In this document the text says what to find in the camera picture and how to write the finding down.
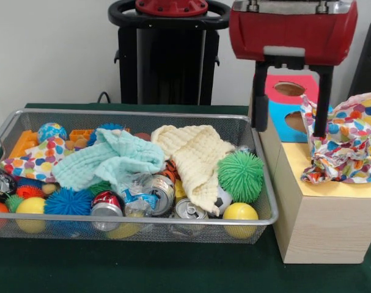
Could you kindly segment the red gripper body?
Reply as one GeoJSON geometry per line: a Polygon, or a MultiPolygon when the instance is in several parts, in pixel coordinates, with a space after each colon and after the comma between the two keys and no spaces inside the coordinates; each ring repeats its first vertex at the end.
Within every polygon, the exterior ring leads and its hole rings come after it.
{"type": "Polygon", "coordinates": [[[356,1],[234,1],[229,35],[238,59],[302,57],[306,65],[337,66],[357,20],[356,1]]]}

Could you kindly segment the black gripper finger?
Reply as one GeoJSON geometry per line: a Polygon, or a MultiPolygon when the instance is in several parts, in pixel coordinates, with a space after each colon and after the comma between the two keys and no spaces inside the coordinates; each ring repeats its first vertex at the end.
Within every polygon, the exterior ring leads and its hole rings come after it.
{"type": "Polygon", "coordinates": [[[251,121],[252,127],[258,132],[264,132],[268,125],[268,96],[265,94],[265,81],[268,63],[257,61],[252,85],[251,121]]]}
{"type": "Polygon", "coordinates": [[[333,66],[313,65],[312,71],[319,75],[317,112],[314,125],[314,137],[324,137],[328,118],[328,109],[332,88],[333,66]]]}

